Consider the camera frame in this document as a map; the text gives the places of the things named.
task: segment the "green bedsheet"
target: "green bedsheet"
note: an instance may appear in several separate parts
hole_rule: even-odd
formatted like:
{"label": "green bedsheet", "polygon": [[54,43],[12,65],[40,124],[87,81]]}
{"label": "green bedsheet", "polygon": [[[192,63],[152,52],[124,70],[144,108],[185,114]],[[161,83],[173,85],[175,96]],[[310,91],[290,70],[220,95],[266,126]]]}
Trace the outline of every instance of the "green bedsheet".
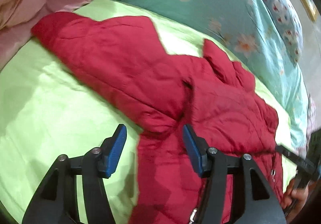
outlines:
{"label": "green bedsheet", "polygon": [[[201,56],[203,39],[213,40],[147,10],[112,0],[94,0],[76,13],[95,20],[148,16],[169,54]],[[237,60],[213,41],[231,60]],[[258,79],[256,92],[278,112],[277,142],[290,147],[288,114]],[[125,148],[116,172],[105,180],[105,188],[116,223],[127,223],[138,195],[136,146],[142,129],[79,82],[35,39],[23,46],[0,73],[0,111],[0,200],[20,223],[33,193],[58,155],[83,155],[110,137],[119,123],[125,124]],[[286,187],[295,166],[286,159],[282,164]],[[86,222],[81,178],[77,180],[79,212],[81,221]]]}

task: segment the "black mechanical bracket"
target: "black mechanical bracket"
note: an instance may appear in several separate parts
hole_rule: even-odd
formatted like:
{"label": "black mechanical bracket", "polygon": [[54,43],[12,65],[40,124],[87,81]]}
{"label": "black mechanical bracket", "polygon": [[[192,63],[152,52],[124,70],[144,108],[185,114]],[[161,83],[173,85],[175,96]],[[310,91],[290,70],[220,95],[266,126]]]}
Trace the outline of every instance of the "black mechanical bracket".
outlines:
{"label": "black mechanical bracket", "polygon": [[285,224],[283,210],[263,173],[251,155],[224,155],[209,147],[190,125],[183,127],[183,141],[194,171],[208,178],[198,209],[190,224],[220,224],[223,214],[226,177],[233,175],[232,213],[229,223]]}
{"label": "black mechanical bracket", "polygon": [[115,172],[126,137],[126,127],[120,124],[112,137],[84,156],[60,155],[32,197],[22,224],[83,224],[78,214],[76,175],[82,175],[88,224],[115,224],[102,178]]}

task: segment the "bolt head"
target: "bolt head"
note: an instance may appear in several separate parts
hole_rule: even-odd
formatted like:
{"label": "bolt head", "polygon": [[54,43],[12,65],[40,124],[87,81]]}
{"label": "bolt head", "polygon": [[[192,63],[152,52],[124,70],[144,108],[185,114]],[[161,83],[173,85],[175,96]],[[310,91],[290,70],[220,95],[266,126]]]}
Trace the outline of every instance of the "bolt head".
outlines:
{"label": "bolt head", "polygon": [[64,161],[65,159],[67,159],[67,155],[62,154],[58,157],[58,161]]}
{"label": "bolt head", "polygon": [[208,152],[209,152],[210,154],[216,154],[216,153],[217,153],[217,149],[214,148],[214,147],[209,147],[209,148],[208,148]]}
{"label": "bolt head", "polygon": [[245,160],[249,161],[250,159],[252,159],[252,156],[249,155],[248,153],[246,153],[246,154],[243,155],[243,158],[244,158]]}
{"label": "bolt head", "polygon": [[93,154],[99,154],[101,152],[101,149],[99,147],[95,147],[94,149],[91,150]]}

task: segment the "pillow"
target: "pillow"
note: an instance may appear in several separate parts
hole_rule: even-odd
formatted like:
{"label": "pillow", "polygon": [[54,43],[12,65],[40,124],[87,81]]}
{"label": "pillow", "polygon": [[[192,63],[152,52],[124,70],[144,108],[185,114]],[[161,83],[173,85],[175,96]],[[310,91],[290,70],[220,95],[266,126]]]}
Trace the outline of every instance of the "pillow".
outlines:
{"label": "pillow", "polygon": [[263,0],[285,47],[296,64],[303,49],[302,27],[290,0]]}

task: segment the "red jacket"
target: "red jacket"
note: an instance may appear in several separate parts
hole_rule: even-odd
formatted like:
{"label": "red jacket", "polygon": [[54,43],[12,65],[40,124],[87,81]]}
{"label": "red jacket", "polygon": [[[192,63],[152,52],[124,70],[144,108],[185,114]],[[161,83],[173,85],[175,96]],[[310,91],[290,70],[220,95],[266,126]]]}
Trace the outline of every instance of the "red jacket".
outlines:
{"label": "red jacket", "polygon": [[[140,193],[130,223],[188,223],[202,182],[182,141],[185,123],[226,154],[250,153],[281,199],[277,113],[255,94],[254,76],[212,41],[204,41],[204,58],[168,55],[147,17],[97,22],[64,12],[42,18],[32,32],[76,77],[144,129]],[[231,198],[229,176],[222,222],[229,219]]]}

